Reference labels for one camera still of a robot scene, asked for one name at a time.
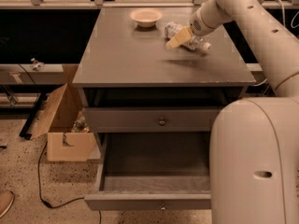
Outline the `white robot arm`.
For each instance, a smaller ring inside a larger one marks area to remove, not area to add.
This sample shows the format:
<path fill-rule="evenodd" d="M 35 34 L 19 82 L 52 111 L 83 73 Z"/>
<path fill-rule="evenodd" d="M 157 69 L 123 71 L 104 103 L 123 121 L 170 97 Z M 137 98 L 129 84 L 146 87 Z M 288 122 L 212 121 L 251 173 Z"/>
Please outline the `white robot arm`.
<path fill-rule="evenodd" d="M 210 136 L 212 224 L 299 224 L 299 40 L 259 0 L 208 0 L 190 18 L 207 35 L 235 21 L 272 97 L 233 102 Z"/>

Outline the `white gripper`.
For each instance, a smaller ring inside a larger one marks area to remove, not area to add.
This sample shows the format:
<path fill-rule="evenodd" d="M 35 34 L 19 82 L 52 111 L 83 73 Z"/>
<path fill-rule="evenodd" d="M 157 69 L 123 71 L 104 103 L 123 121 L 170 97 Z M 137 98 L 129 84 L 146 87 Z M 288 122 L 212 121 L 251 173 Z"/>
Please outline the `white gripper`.
<path fill-rule="evenodd" d="M 190 17 L 190 27 L 184 26 L 179 31 L 166 30 L 167 49 L 175 49 L 192 39 L 193 34 L 205 36 L 212 33 L 225 22 L 221 10 L 216 5 L 204 4 Z"/>

